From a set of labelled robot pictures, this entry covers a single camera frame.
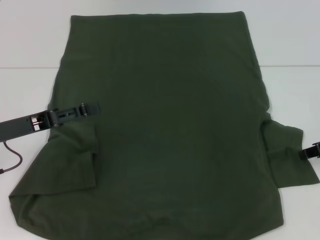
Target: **black cable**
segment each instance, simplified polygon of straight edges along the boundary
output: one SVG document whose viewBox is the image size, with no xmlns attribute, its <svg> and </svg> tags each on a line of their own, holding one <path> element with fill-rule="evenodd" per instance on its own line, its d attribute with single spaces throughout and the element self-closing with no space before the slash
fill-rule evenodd
<svg viewBox="0 0 320 240">
<path fill-rule="evenodd" d="M 8 147 L 7 142 L 4 141 L 3 144 L 4 144 L 4 146 L 6 147 L 6 149 L 8 149 L 8 150 L 9 150 L 10 152 L 12 152 L 13 154 L 17 155 L 17 156 L 20 158 L 20 161 L 19 161 L 16 165 L 14 165 L 13 167 L 10 167 L 10 168 L 8 168 L 8 169 L 0 169 L 0 174 L 3 174 L 3 173 L 5 173 L 5 172 L 9 172 L 9 171 L 11 171 L 11 170 L 19 167 L 20 164 L 22 163 L 22 160 L 23 160 L 22 156 L 21 156 L 19 153 L 17 153 L 16 151 L 14 151 L 14 150 L 12 150 L 10 147 Z"/>
</svg>

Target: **olive green fabric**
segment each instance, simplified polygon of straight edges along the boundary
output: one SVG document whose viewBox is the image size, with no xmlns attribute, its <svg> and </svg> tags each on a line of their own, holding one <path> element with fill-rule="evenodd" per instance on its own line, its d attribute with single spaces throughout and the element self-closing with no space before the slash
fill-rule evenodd
<svg viewBox="0 0 320 240">
<path fill-rule="evenodd" d="M 49 108 L 97 101 L 98 117 L 51 130 L 10 195 L 22 228 L 248 240 L 283 224 L 278 188 L 319 182 L 302 131 L 267 114 L 243 12 L 72 16 Z"/>
</svg>

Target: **black bracket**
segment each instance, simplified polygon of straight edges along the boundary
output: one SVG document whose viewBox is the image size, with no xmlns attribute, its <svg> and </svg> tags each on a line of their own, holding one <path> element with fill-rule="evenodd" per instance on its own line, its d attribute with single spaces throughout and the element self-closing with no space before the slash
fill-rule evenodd
<svg viewBox="0 0 320 240">
<path fill-rule="evenodd" d="M 62 126 L 64 123 L 86 118 L 96 113 L 95 106 L 82 103 L 67 110 L 46 110 L 29 116 L 0 123 L 0 143 L 43 130 Z"/>
<path fill-rule="evenodd" d="M 312 144 L 312 147 L 303 149 L 299 152 L 299 156 L 301 160 L 307 160 L 314 157 L 320 158 L 320 142 L 316 142 Z"/>
</svg>

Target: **white table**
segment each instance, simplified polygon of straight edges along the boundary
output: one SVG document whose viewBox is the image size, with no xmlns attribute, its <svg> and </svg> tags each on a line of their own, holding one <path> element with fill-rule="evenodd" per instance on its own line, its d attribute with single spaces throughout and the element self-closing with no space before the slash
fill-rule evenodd
<svg viewBox="0 0 320 240">
<path fill-rule="evenodd" d="M 303 147 L 320 141 L 318 0 L 1 0 L 0 122 L 46 109 L 69 35 L 71 15 L 244 11 L 274 120 L 304 130 Z M 43 147 L 48 132 L 8 141 L 24 161 L 0 175 L 0 239 L 40 240 L 18 227 L 8 195 Z M 0 168 L 16 156 L 0 144 Z M 320 176 L 320 160 L 311 163 Z M 280 190 L 284 226 L 258 240 L 319 240 L 320 184 Z"/>
</svg>

